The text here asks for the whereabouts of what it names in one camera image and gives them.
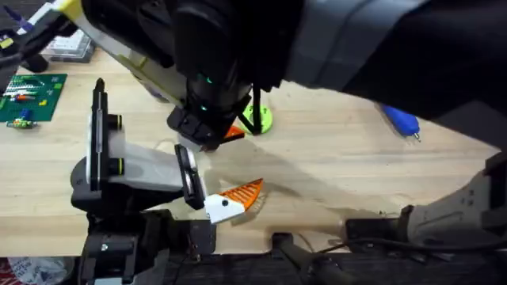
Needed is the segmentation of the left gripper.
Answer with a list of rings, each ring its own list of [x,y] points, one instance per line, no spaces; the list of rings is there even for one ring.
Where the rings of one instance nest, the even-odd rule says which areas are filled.
[[[218,224],[256,203],[262,178],[205,198],[193,157],[203,147],[181,134],[177,141],[172,154],[131,144],[120,116],[91,114],[86,155],[71,172],[71,205],[95,216],[119,216],[182,198],[195,210],[204,208],[211,224]]]

